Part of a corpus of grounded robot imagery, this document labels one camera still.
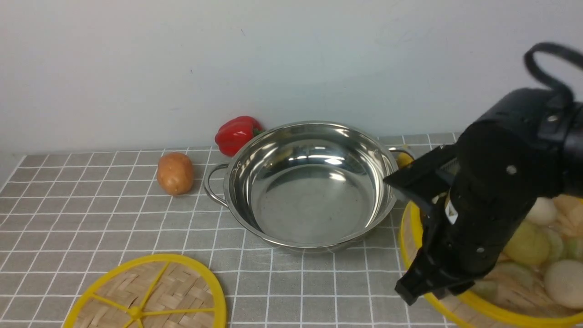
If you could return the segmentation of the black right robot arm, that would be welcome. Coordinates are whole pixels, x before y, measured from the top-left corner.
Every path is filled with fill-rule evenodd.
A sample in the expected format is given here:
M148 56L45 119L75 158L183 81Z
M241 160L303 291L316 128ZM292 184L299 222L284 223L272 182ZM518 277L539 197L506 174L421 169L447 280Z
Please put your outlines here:
M493 270L539 197L582 197L582 104L510 92L461 133L384 178L425 214L421 248L395 291L460 295Z

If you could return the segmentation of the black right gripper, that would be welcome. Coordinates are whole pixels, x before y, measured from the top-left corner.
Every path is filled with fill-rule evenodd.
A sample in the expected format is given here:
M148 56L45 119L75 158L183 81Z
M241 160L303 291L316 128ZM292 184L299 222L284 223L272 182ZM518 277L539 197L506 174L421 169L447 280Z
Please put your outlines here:
M443 299L468 290L493 268L535 199L560 191L562 164L558 137L481 121L455 145L440 145L385 177L428 214L423 247L396 283L397 294L413 305L427 293Z

